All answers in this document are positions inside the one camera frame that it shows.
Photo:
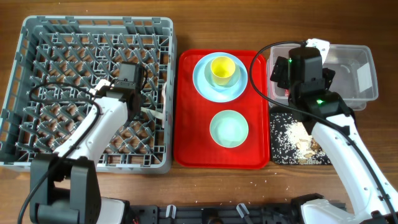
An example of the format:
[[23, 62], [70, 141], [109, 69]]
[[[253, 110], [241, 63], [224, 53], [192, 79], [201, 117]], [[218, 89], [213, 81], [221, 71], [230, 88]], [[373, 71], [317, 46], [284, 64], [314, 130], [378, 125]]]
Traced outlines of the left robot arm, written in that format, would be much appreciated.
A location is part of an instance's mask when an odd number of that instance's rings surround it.
[[96, 166], [121, 126], [141, 112], [141, 91], [148, 71], [123, 62], [119, 76], [102, 79], [82, 101], [92, 105], [73, 134], [51, 154], [40, 153], [30, 165], [30, 193], [25, 211], [32, 223], [137, 223], [127, 200], [102, 197]]

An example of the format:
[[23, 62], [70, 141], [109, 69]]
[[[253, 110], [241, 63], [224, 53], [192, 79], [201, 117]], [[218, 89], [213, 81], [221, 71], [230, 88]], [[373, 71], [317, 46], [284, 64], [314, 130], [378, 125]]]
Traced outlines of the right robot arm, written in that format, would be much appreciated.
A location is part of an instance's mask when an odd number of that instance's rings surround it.
[[276, 70], [289, 88], [287, 107], [326, 153], [342, 181], [353, 212], [333, 206], [322, 196], [306, 195], [292, 204], [300, 223], [397, 223], [397, 190], [385, 178], [361, 140], [352, 110], [329, 90], [332, 71], [323, 68], [313, 47], [289, 50]]

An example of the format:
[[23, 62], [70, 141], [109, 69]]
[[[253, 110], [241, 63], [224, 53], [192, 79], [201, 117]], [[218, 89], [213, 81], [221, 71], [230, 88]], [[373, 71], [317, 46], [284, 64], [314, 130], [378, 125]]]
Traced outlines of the white plastic fork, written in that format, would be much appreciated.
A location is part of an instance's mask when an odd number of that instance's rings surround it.
[[165, 116], [162, 112], [151, 110], [149, 108], [141, 107], [141, 111], [144, 112], [148, 116], [153, 116], [157, 119], [164, 120]]

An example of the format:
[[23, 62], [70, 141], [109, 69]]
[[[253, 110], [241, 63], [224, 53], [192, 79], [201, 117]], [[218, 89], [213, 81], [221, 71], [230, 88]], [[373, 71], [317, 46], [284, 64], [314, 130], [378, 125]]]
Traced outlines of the white plastic spoon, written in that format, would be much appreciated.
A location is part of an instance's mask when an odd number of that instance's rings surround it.
[[167, 92], [167, 84], [164, 83], [163, 87], [162, 87], [162, 99], [163, 99], [163, 109], [162, 109], [162, 128], [165, 128], [165, 122], [167, 119], [167, 115], [166, 115], [166, 106], [167, 106], [167, 97], [166, 97], [166, 92]]

